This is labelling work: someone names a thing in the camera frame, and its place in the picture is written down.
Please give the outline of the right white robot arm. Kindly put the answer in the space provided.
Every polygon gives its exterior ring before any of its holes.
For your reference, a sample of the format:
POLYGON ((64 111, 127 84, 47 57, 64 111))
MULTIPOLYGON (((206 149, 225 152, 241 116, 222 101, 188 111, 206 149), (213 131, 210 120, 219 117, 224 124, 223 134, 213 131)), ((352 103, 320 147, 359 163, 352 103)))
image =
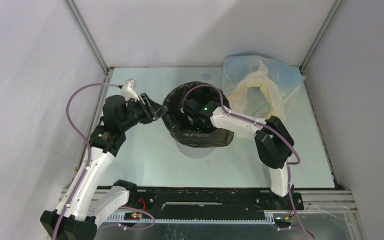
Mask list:
POLYGON ((199 129, 214 127, 253 140, 260 161, 269 169, 271 204, 277 209, 290 204, 288 166, 291 155, 296 153, 295 142, 278 117, 255 118, 235 112, 221 102, 204 104, 194 99, 184 100, 181 110, 199 129))

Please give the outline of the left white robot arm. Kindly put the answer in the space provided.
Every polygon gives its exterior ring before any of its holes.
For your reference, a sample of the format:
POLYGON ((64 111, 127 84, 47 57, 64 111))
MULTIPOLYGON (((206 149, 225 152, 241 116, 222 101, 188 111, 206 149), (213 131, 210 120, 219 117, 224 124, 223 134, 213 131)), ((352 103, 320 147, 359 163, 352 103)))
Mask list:
POLYGON ((102 116, 86 141, 87 156, 65 196, 54 210, 45 210, 40 222, 52 240, 93 240, 98 228, 119 207, 133 208, 136 185, 118 181, 97 201, 93 196, 105 171, 126 141, 126 132, 137 124, 160 119, 168 107, 151 100, 146 93, 138 99, 112 95, 105 99, 102 116))

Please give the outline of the grey plastic trash bin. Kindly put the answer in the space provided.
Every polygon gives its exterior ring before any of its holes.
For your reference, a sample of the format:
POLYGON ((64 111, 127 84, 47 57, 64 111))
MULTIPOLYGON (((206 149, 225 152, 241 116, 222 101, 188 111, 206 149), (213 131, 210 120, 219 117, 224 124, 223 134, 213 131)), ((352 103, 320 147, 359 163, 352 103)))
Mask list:
POLYGON ((213 147, 191 147, 178 143, 177 148, 186 157, 192 159, 202 159, 209 156, 213 151, 213 147))

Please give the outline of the black plastic trash bag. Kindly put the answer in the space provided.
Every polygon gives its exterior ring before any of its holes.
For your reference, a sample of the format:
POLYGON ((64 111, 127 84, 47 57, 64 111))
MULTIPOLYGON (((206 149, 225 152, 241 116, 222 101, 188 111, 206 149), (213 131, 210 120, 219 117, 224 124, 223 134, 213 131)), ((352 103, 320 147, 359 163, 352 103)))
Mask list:
POLYGON ((193 148, 218 148, 228 146, 234 132, 192 124, 187 115, 181 112, 182 102, 187 92, 193 87, 202 85, 203 82, 191 81, 174 88, 163 100, 163 105, 168 108, 162 116, 162 121, 170 136, 178 143, 193 148))

